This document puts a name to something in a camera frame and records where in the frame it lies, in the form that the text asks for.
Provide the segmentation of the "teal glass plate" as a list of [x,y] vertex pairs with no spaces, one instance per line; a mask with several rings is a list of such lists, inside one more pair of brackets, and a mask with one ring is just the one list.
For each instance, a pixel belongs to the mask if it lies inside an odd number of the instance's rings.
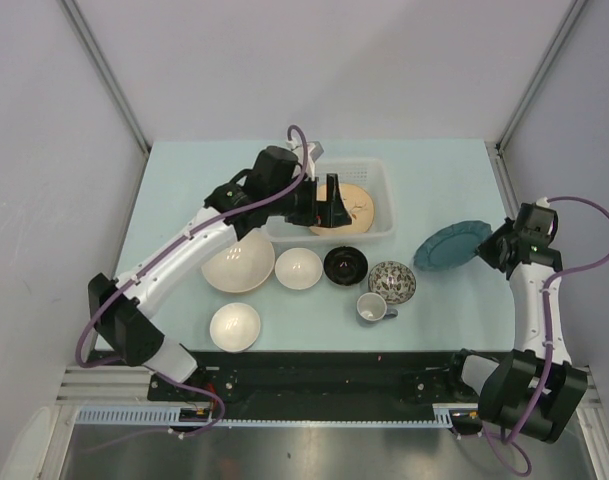
[[418,247],[413,265],[427,272],[461,267],[477,256],[478,247],[491,235],[491,225],[480,220],[465,220],[449,225]]

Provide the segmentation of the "large cream bowl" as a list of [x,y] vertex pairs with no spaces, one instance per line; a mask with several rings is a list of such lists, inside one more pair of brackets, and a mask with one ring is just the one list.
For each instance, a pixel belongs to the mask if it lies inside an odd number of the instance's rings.
[[262,285],[273,272],[275,251],[260,232],[253,231],[201,267],[205,280],[216,290],[241,294]]

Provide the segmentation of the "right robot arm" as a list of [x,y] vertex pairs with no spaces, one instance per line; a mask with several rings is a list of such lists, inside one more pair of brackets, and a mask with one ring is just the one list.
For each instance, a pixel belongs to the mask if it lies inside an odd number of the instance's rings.
[[562,256],[551,244],[558,214],[547,199],[521,205],[476,249],[505,275],[515,307],[515,341],[503,358],[462,349],[445,376],[457,401],[475,394],[482,420],[530,438],[554,443],[588,388],[573,366],[559,312]]

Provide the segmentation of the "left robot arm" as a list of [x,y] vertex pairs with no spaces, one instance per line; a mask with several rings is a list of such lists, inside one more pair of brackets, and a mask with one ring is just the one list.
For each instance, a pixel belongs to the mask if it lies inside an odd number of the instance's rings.
[[183,399],[203,392],[205,376],[197,360],[152,318],[190,273],[272,217],[305,227],[351,224],[337,174],[327,174],[326,196],[317,197],[315,163],[322,153],[318,142],[264,148],[252,167],[216,187],[188,224],[148,259],[115,280],[98,274],[89,281],[90,326],[119,360],[170,379]]

